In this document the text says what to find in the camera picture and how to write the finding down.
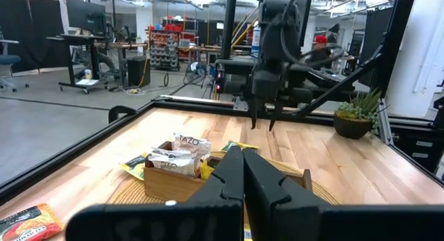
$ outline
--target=wooden box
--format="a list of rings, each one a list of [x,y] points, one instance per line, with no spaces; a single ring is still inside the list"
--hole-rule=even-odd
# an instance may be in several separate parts
[[[172,143],[165,142],[159,146],[161,149],[172,150]],[[213,158],[221,158],[222,153],[212,154]],[[304,174],[294,174],[284,172],[292,178],[298,185],[303,186],[306,190],[312,191],[311,176],[308,169],[304,170]],[[185,202],[205,183],[200,178],[192,178],[190,176],[168,172],[163,169],[157,169],[148,159],[144,168],[144,184],[145,194],[162,200],[176,200],[177,202]]]

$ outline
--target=ceiling light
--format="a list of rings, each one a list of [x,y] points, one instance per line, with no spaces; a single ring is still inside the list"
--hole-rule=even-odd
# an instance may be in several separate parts
[[[332,7],[330,7],[329,9],[324,10],[324,11],[318,13],[317,15],[322,15],[323,13],[326,13],[326,12],[328,12],[328,11],[331,11],[331,10],[333,10],[334,8],[337,8],[337,7],[340,7],[340,6],[344,6],[344,5],[346,5],[346,4],[348,4],[348,3],[352,2],[352,1],[355,1],[355,0],[347,0],[347,1],[343,1],[343,2],[339,3],[338,5],[332,6]]]
[[[346,15],[351,15],[351,14],[354,14],[354,13],[357,13],[357,12],[361,12],[361,11],[364,11],[364,10],[368,10],[368,9],[371,9],[371,8],[376,8],[378,6],[387,4],[387,3],[391,2],[391,1],[392,0],[383,0],[383,1],[371,4],[369,6],[365,6],[365,7],[360,8],[360,9],[355,9],[355,10],[350,11],[348,13],[343,13],[343,14],[340,14],[340,15],[333,16],[333,18],[338,18],[338,17],[342,17],[342,16],[346,16]]]

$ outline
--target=white wall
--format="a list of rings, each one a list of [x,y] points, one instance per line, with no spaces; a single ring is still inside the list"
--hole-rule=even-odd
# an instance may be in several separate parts
[[[443,75],[444,0],[415,0],[387,89],[388,112],[424,117]]]
[[[148,29],[148,26],[153,24],[153,13],[151,8],[152,7],[136,8],[137,36],[142,39],[142,42],[148,39],[145,29]]]

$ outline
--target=wooden tabletop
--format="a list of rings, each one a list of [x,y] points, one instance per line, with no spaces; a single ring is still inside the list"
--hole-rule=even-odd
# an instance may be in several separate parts
[[[341,203],[443,203],[444,189],[378,139],[349,140],[332,127],[154,108],[68,165],[0,207],[0,219],[48,203],[64,223],[82,208],[106,202],[130,175],[119,168],[150,151],[173,133],[211,141],[220,150],[228,140],[259,146],[264,158],[311,177]]]

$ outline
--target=yellow packet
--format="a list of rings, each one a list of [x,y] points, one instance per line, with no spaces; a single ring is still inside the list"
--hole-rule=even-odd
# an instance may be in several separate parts
[[[204,160],[202,164],[200,164],[200,177],[203,180],[207,180],[219,162],[220,162],[219,159],[216,159],[211,156],[206,160]]]
[[[140,156],[133,158],[132,160],[120,164],[120,167],[127,171],[129,174],[134,177],[144,180],[144,168],[145,168],[145,160],[148,154],[146,152],[142,153]]]
[[[236,146],[236,145],[239,146],[239,147],[241,147],[241,149],[244,149],[244,148],[250,148],[250,149],[252,149],[253,151],[257,151],[257,150],[259,149],[259,147],[258,147],[258,146],[255,146],[255,145],[244,144],[244,143],[240,143],[240,142],[236,142],[236,141],[228,140],[228,144],[225,145],[225,146],[222,148],[222,151],[227,152],[227,151],[230,149],[230,147],[233,147],[233,146]]]

